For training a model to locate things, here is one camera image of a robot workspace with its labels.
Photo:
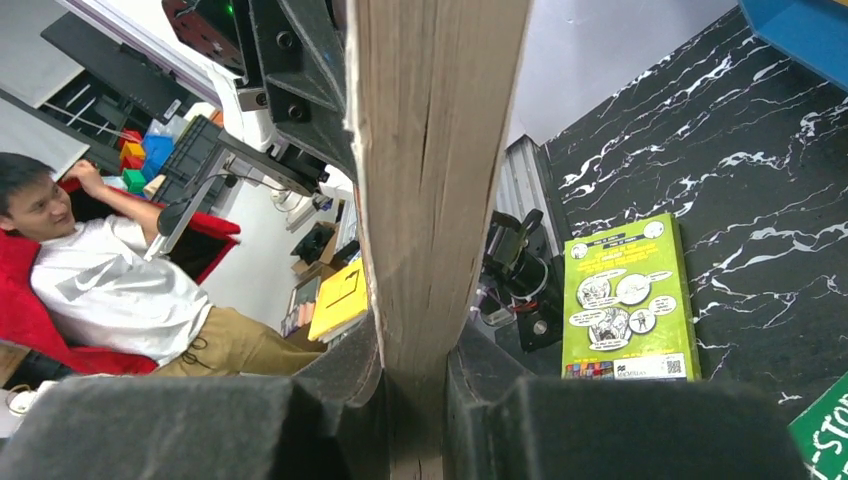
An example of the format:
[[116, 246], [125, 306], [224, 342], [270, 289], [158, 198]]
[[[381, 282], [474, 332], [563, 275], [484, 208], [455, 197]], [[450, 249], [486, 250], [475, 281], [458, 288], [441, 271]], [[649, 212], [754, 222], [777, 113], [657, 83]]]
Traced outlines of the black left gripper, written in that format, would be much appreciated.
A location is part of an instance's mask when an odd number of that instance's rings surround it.
[[277, 132], [357, 177], [343, 127], [343, 41], [326, 1], [162, 0], [161, 7], [178, 40], [234, 74], [237, 88], [255, 87], [256, 44]]

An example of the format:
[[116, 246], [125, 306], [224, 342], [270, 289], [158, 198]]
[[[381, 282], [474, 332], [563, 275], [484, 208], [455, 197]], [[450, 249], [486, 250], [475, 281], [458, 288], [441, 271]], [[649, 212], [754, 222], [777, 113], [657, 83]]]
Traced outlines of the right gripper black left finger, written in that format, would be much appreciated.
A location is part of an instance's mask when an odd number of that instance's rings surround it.
[[1, 450], [5, 479], [384, 479], [376, 329], [290, 376], [71, 377]]

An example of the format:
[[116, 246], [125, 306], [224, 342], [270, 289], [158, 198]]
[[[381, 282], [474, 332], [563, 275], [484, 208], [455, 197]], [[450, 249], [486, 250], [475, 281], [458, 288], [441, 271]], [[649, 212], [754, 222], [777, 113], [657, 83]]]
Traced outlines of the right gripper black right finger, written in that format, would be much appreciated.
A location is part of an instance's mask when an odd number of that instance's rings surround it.
[[536, 376], [474, 326], [448, 358], [449, 479], [803, 479], [787, 424], [739, 384]]

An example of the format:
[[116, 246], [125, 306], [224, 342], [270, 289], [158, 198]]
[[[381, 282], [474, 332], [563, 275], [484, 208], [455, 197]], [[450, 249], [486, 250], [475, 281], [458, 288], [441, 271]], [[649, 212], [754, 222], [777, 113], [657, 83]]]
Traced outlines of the red hardcover book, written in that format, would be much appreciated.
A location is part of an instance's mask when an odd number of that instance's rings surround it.
[[443, 475], [446, 364], [479, 279], [531, 8], [346, 7], [345, 125], [394, 479]]

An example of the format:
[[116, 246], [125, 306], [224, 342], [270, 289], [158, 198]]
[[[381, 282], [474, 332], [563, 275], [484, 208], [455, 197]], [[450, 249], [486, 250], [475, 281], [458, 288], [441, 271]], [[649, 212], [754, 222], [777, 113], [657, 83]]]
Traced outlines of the lime green treehouse book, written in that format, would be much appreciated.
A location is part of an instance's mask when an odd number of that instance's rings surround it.
[[679, 227], [670, 213], [565, 242], [561, 375], [701, 377]]

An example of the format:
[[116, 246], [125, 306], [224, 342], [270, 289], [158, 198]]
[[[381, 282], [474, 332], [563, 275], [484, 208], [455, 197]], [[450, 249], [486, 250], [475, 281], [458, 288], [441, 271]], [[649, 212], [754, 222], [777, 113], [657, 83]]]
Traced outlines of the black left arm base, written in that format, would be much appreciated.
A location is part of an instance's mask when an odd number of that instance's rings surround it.
[[470, 317], [490, 327], [515, 322], [527, 353], [563, 338], [563, 257], [547, 250], [543, 218], [538, 209], [522, 220], [492, 213], [470, 307]]

